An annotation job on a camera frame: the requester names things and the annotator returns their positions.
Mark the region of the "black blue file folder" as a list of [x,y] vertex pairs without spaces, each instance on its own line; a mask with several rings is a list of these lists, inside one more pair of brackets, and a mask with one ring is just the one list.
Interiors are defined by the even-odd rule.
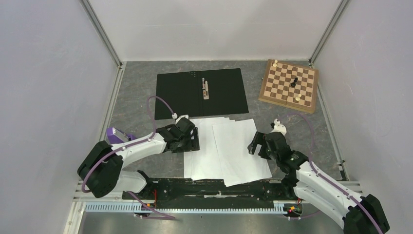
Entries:
[[239,68],[158,74],[156,96],[156,120],[249,112]]

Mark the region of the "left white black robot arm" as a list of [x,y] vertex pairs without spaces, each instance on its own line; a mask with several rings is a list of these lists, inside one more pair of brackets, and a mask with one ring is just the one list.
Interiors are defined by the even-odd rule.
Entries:
[[81,190],[102,198],[112,191],[133,192],[141,199],[152,195],[153,186],[143,172],[123,169],[141,159],[165,152],[183,153],[200,149],[198,128],[187,116],[174,124],[156,128],[149,135],[118,144],[99,141],[80,164]]

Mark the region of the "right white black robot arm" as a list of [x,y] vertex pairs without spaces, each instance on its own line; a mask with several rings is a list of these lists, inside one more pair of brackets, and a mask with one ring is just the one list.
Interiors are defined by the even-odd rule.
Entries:
[[345,234],[385,234],[390,230],[380,201],[372,194],[363,196],[324,173],[305,154],[291,150],[280,132],[256,132],[248,152],[271,159],[285,173],[282,195],[301,198],[334,220]]

